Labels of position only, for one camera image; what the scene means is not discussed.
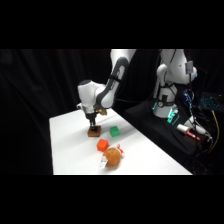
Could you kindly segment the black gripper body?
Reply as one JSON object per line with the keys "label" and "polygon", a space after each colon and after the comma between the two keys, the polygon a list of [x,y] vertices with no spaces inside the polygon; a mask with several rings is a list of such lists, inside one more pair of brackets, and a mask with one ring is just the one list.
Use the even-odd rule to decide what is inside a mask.
{"label": "black gripper body", "polygon": [[90,114],[85,114],[86,118],[90,121],[90,122],[94,122],[97,116],[97,113],[90,113]]}

